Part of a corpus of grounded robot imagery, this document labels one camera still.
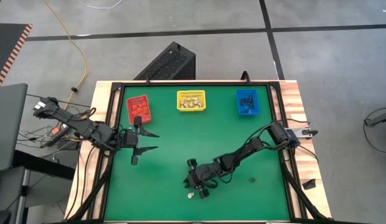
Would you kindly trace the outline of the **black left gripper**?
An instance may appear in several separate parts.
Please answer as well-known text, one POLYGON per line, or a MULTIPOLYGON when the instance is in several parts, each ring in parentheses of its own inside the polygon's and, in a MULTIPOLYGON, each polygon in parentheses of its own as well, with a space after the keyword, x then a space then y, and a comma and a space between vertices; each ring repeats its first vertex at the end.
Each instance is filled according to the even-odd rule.
POLYGON ((141 120, 136 116, 134 119, 134 131, 129 129, 124 129, 121 134, 121 147, 132 148, 133 153, 131 156, 131 165, 136 166, 138 164, 138 156, 146 151, 150 151, 153 149, 157 149, 157 146, 149 146, 149 147, 139 147, 139 135, 158 138, 159 136, 153 133, 148 132, 141 126, 141 120))

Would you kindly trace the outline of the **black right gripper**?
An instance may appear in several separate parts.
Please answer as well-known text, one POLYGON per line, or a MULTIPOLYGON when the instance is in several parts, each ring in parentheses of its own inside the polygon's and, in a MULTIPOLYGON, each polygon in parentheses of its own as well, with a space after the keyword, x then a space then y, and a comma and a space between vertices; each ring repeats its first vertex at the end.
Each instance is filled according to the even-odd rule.
POLYGON ((217 181, 213 178, 213 172, 209 164, 197 165, 196 159, 187 161, 188 175, 183 181, 184 187, 198 191, 201 199, 209 196, 209 189, 217 188, 217 181))

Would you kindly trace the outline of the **red plastic basket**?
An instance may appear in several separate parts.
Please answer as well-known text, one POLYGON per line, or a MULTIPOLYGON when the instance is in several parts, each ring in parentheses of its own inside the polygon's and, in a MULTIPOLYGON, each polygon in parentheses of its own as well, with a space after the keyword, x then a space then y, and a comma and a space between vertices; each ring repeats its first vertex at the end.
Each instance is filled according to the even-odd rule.
POLYGON ((142 123, 148 123, 151 121, 151 111, 150 111, 150 108, 149 108, 149 100, 148 100, 148 97, 146 95, 140 95, 140 96, 135 96, 135 97, 132 97, 132 98, 128 98, 126 100, 126 104, 127 104, 127 113, 128 113, 128 119, 129 119, 129 123, 130 124, 133 124, 134 123, 134 119, 136 116, 142 116, 143 119, 142 119, 142 123), (148 107, 142 107, 142 108, 139 108, 138 105, 140 103, 147 103, 148 104, 148 107), (137 106, 137 109, 136 110, 140 110, 140 114, 139 115, 134 115, 133 114, 133 105, 136 105, 137 106), (142 113, 142 110, 147 110, 146 114, 143 114, 142 113))

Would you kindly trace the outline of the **green table mat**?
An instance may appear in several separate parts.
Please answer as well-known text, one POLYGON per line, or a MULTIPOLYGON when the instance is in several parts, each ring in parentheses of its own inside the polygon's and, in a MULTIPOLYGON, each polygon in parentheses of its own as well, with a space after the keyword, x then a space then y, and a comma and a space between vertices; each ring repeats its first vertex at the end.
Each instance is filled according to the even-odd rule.
POLYGON ((233 152, 272 120, 268 91, 258 86, 260 114, 240 116, 236 86, 205 87, 206 109, 181 112, 175 86, 128 86, 124 97, 146 95, 151 121, 145 129, 158 138, 142 136, 139 145, 157 146, 131 165, 131 149, 120 150, 113 162, 106 201, 107 221, 287 220, 288 204, 278 153, 264 150, 248 157, 228 184, 221 181, 207 198, 189 199, 184 187, 189 159, 199 164, 233 152))

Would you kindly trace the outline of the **yellow plastic basket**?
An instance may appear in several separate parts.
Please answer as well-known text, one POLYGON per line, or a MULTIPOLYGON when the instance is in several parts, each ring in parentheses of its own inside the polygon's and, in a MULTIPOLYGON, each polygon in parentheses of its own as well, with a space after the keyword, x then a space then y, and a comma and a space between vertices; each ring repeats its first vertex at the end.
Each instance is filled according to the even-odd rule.
POLYGON ((193 111, 203 111, 206 109, 206 102, 205 102, 205 91, 204 90, 181 90, 177 92, 177 109, 181 112, 193 112, 193 111), (198 100, 202 100, 202 104, 200 108, 196 108, 196 105, 198 104, 198 101, 191 101, 186 103, 189 105, 189 108, 184 108, 184 104, 181 103, 181 100, 186 98, 193 98, 197 97, 198 100))

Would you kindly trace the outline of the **black perforated computer case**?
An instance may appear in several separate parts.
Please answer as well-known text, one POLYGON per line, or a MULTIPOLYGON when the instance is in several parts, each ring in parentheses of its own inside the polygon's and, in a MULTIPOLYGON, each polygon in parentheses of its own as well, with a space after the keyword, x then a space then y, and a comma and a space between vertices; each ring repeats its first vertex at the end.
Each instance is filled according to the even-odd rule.
POLYGON ((195 80, 196 54, 172 42, 134 80, 195 80))

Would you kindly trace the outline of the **blue plastic basket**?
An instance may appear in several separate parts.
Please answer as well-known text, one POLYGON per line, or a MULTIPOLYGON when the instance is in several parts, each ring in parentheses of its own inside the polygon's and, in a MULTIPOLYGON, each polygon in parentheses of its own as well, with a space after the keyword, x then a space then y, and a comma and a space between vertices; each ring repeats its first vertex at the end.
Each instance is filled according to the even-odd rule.
POLYGON ((237 90, 237 110, 240 116, 256 116, 260 114, 260 104, 258 100, 258 93, 255 89, 237 90), (243 98, 245 99, 249 98, 250 96, 253 97, 253 101, 252 102, 249 101, 250 103, 253 103, 253 107, 251 108, 248 106, 248 109, 250 109, 250 112, 246 113, 245 112, 246 109, 243 107, 243 105, 240 104, 240 100, 243 98))

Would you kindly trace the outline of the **black side desk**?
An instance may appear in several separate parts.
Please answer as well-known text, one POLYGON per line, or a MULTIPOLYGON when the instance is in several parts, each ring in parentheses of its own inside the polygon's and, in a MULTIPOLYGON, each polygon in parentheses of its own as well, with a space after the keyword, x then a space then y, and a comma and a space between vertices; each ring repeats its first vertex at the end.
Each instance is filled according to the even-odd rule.
POLYGON ((67 180, 73 180, 75 174, 74 168, 18 150, 14 152, 12 167, 24 167, 27 170, 53 175, 67 180))

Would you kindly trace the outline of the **light wooden table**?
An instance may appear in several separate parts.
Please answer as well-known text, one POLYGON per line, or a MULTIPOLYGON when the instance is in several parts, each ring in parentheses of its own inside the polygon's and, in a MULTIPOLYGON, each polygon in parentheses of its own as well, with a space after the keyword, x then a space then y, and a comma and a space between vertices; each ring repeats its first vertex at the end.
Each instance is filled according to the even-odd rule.
MULTIPOLYGON (((295 80, 126 80, 122 81, 98 81, 91 105, 96 108, 93 118, 99 121, 107 121, 114 124, 116 121, 116 110, 121 103, 121 85, 132 86, 161 86, 161 85, 235 85, 255 86, 260 84, 271 86, 271 102, 274 105, 276 118, 286 119, 285 125, 289 128, 302 128, 305 126, 306 114, 299 86, 295 80)), ((304 139, 302 145, 296 152, 286 152, 288 157, 287 168, 296 178, 298 185, 302 185, 309 179, 316 179, 316 188, 305 191, 307 198, 323 215, 330 217, 331 212, 327 202, 326 193, 320 173, 318 162, 315 158, 315 148, 312 140, 304 139)), ((92 191, 94 184, 104 172, 104 166, 108 160, 101 152, 94 149, 88 141, 83 141, 78 157, 80 163, 72 182, 70 196, 65 216, 70 217, 80 207, 80 204, 92 191)))

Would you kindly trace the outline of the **black mat striped edge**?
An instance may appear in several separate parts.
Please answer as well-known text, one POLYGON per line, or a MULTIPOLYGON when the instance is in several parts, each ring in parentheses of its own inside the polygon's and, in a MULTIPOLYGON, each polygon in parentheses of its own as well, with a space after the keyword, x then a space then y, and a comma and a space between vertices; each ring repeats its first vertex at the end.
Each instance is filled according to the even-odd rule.
POLYGON ((0 86, 33 28, 32 24, 0 23, 0 86))

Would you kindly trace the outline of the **grey floor device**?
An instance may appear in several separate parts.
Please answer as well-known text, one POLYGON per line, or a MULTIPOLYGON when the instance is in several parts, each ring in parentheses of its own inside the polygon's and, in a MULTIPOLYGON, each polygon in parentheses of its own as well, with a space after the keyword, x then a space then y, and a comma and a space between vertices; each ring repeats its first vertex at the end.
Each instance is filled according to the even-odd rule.
POLYGON ((365 120, 366 126, 375 126, 380 123, 386 123, 386 113, 376 116, 375 118, 365 120))

